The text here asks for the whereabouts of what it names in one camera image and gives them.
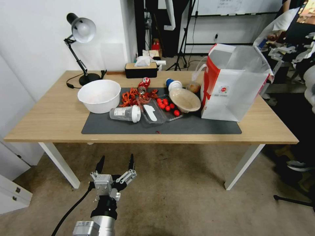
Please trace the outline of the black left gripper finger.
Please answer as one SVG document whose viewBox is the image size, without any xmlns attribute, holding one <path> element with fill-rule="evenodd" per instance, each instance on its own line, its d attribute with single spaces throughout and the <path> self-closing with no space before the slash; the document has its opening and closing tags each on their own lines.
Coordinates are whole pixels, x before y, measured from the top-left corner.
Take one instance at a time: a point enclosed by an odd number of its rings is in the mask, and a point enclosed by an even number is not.
<svg viewBox="0 0 315 236">
<path fill-rule="evenodd" d="M 119 178 L 116 179 L 116 183 L 119 184 L 130 184 L 130 182 L 137 176 L 137 172 L 135 171 L 135 162 L 134 155 L 131 154 L 128 164 L 128 170 L 122 174 Z"/>
<path fill-rule="evenodd" d="M 104 166 L 104 161 L 105 161 L 105 156 L 103 155 L 100 159 L 100 161 L 97 163 L 96 168 L 94 172 L 90 173 L 90 176 L 92 179 L 95 181 L 97 178 L 102 177 L 103 175 L 101 174 Z"/>
</svg>

